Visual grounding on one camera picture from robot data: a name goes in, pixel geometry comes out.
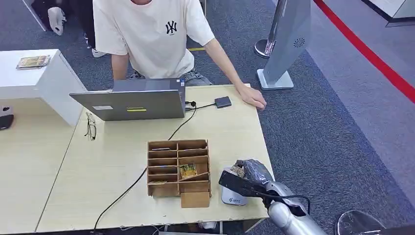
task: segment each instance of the cardboard organizer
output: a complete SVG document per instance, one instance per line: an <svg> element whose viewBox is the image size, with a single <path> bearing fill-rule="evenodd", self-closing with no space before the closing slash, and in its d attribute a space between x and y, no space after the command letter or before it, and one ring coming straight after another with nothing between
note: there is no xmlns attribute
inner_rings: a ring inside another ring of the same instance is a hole
<svg viewBox="0 0 415 235"><path fill-rule="evenodd" d="M194 164L197 175L183 178L180 166L186 164ZM211 193L207 140L149 142L147 167L149 196L180 196L182 208L209 207Z"/></svg>

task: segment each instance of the robotic arm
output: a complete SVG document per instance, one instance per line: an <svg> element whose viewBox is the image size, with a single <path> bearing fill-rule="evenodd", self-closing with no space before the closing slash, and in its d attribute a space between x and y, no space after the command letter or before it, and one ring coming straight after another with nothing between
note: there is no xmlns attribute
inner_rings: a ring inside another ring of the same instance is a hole
<svg viewBox="0 0 415 235"><path fill-rule="evenodd" d="M245 197L262 198L271 220L286 235L327 235L297 199L303 196L294 195L286 185L275 182L263 164L238 160L236 166L244 169L244 178L224 170L220 185Z"/></svg>

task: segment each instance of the ny logo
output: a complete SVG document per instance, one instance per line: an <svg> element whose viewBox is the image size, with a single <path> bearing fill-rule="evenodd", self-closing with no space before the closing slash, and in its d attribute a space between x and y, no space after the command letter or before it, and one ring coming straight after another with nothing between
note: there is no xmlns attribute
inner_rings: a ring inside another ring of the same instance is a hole
<svg viewBox="0 0 415 235"><path fill-rule="evenodd" d="M171 21L171 24L170 24L170 22L167 22L167 24L166 24L167 34L173 34L174 32L177 32L176 25L177 25L177 23L174 22L174 21Z"/></svg>

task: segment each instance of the floor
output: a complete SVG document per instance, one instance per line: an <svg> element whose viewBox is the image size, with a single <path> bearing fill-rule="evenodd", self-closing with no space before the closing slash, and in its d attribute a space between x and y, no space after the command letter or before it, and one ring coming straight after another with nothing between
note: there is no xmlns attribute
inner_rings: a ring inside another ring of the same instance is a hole
<svg viewBox="0 0 415 235"><path fill-rule="evenodd" d="M384 28L386 21L360 0L325 2L415 85L414 26ZM213 32L243 81L255 88L259 87L255 71L266 60L254 54L253 45L267 37L274 9L271 0L208 0ZM374 215L387 227L414 224L415 106L313 2L311 13L311 45L289 69L295 87L263 92L268 106L259 118L275 178L311 198L311 215L328 234L333 234L338 216L352 209ZM89 90L112 87L109 56L92 57L75 19L59 37L41 32L30 17L20 1L0 1L0 21L5 22L0 25L0 50L58 48ZM214 84L229 83L205 51L193 53L202 74ZM153 231L133 228L123 233ZM242 234L241 223L225 223L224 233ZM280 231L265 220L249 233Z"/></svg>

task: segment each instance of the red stripe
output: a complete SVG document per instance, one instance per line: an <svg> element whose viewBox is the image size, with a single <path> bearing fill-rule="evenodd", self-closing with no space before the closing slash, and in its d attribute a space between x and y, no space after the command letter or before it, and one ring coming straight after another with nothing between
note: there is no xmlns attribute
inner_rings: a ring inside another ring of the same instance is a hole
<svg viewBox="0 0 415 235"><path fill-rule="evenodd" d="M340 32L364 55L383 75L400 90L409 100L415 103L415 88L412 87L397 72L389 67L379 56L377 56L356 34L351 31L345 23L340 20L334 12L328 8L323 0L314 0L317 6L325 13L330 21Z"/></svg>

